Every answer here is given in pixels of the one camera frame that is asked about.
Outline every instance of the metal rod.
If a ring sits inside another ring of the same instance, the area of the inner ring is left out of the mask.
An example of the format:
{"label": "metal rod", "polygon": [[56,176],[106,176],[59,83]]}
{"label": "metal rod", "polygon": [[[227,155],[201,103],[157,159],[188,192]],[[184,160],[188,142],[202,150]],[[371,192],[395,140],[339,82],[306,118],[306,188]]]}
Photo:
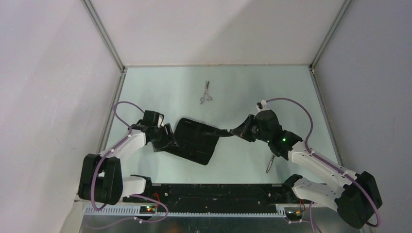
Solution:
{"label": "metal rod", "polygon": [[333,147],[333,150],[335,151],[335,154],[336,154],[336,159],[338,160],[338,164],[343,166],[343,160],[342,160],[341,154],[339,153],[338,145],[337,145],[336,139],[335,139],[335,134],[332,131],[332,126],[330,124],[330,120],[329,120],[329,116],[327,114],[325,103],[323,101],[321,92],[319,90],[319,85],[316,81],[315,75],[312,73],[312,69],[310,67],[309,67],[309,73],[310,73],[310,76],[312,77],[313,86],[315,87],[316,96],[318,97],[318,101],[319,101],[319,104],[321,106],[322,114],[323,114],[323,117],[324,117],[325,123],[326,123],[327,132],[329,133],[329,137],[330,137],[330,140],[332,142],[332,147]]}
{"label": "metal rod", "polygon": [[113,113],[112,109],[113,109],[113,106],[119,101],[120,93],[121,93],[121,90],[122,90],[123,84],[124,84],[124,79],[126,77],[126,72],[127,72],[127,69],[125,69],[124,72],[120,73],[119,81],[118,81],[118,83],[116,85],[116,89],[115,89],[115,94],[114,94],[113,100],[110,104],[109,113],[107,114],[106,122],[104,124],[102,136],[100,138],[100,142],[99,142],[99,145],[97,147],[97,153],[99,153],[100,151],[103,151],[104,149],[106,149],[107,141],[109,139],[109,134],[110,134],[110,128],[112,127],[113,119],[114,119],[114,113]]}
{"label": "metal rod", "polygon": [[104,44],[106,45],[107,49],[110,52],[110,55],[112,58],[115,60],[116,65],[118,66],[119,70],[123,72],[124,70],[124,64],[121,62],[121,59],[119,57],[119,54],[117,53],[113,42],[110,40],[109,34],[107,33],[106,29],[104,28],[102,21],[100,20],[99,15],[96,12],[96,9],[94,8],[91,0],[82,0],[83,5],[86,8],[87,13],[90,16],[90,19],[93,21],[94,25],[96,26],[96,29],[100,36],[102,37],[102,40]]}
{"label": "metal rod", "polygon": [[325,48],[329,44],[330,39],[332,38],[332,36],[336,32],[342,18],[345,16],[345,14],[346,14],[347,10],[349,9],[352,2],[353,2],[353,0],[345,0],[343,2],[341,8],[339,9],[338,14],[336,15],[335,19],[333,20],[332,25],[329,28],[329,31],[327,32],[325,38],[323,39],[323,42],[321,43],[321,46],[319,47],[318,51],[316,52],[315,58],[313,59],[311,65],[310,65],[313,69],[315,69],[316,65],[318,64],[319,59],[322,56],[322,53],[325,51]]}

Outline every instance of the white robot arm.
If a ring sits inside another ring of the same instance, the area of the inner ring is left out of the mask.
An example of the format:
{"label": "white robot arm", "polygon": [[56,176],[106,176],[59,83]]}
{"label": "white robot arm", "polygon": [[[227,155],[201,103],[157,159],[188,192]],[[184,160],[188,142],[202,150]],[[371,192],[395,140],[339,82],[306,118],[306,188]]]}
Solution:
{"label": "white robot arm", "polygon": [[379,208],[382,200],[375,178],[366,171],[358,174],[329,160],[311,148],[301,137],[282,129],[276,114],[267,108],[265,100],[257,103],[257,110],[255,116],[249,115],[240,126],[230,132],[249,142],[267,142],[274,156],[283,157],[316,174],[325,184],[294,174],[282,186],[289,196],[329,207],[337,211],[349,225],[360,229],[375,211],[357,185],[366,191]]}
{"label": "white robot arm", "polygon": [[[145,111],[143,119],[133,124],[128,133],[114,146],[100,152],[89,154],[83,160],[82,174],[79,184],[79,197],[114,205],[121,197],[141,194],[145,191],[146,179],[141,176],[121,176],[121,163],[125,163],[138,149],[152,143],[154,151],[159,151],[177,142],[170,124],[163,124],[164,116],[158,112]],[[93,175],[98,170],[93,187]]]}

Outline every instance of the scissors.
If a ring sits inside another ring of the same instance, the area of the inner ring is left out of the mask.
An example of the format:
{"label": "scissors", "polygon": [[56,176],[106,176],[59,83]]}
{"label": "scissors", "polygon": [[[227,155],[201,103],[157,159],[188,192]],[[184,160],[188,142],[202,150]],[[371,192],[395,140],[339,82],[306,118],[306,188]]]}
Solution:
{"label": "scissors", "polygon": [[209,81],[206,81],[205,93],[203,94],[203,97],[200,98],[200,104],[204,103],[205,100],[213,100],[213,98],[209,95]]}
{"label": "scissors", "polygon": [[266,169],[266,173],[269,173],[269,170],[270,170],[270,168],[272,167],[272,164],[273,164],[273,160],[275,159],[275,155],[274,154],[272,154],[272,157],[271,157],[271,159],[270,159],[270,161],[269,161],[269,164],[268,164],[268,168]]}

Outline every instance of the surgical scissors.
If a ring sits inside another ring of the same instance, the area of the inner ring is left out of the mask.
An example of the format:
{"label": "surgical scissors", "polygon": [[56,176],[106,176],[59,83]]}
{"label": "surgical scissors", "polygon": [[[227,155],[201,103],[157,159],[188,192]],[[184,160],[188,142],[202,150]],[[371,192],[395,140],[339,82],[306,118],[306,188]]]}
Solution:
{"label": "surgical scissors", "polygon": [[213,100],[213,98],[209,95],[209,81],[206,81],[205,93],[203,94],[203,97],[200,98],[200,104],[204,103],[205,100]]}

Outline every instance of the metal scissors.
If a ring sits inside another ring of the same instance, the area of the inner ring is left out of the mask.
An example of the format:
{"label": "metal scissors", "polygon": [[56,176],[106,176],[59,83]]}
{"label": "metal scissors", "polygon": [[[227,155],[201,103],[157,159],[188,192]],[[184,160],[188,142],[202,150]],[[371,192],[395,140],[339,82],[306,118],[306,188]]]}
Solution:
{"label": "metal scissors", "polygon": [[270,161],[269,161],[269,164],[268,164],[268,168],[266,169],[266,173],[269,173],[269,170],[270,170],[270,168],[272,167],[272,164],[273,164],[273,160],[275,159],[275,155],[274,154],[272,154],[272,157],[271,157],[271,159],[270,159]]}
{"label": "metal scissors", "polygon": [[204,103],[205,100],[213,100],[213,98],[209,95],[209,81],[206,81],[205,93],[203,94],[203,97],[200,98],[200,104]]}

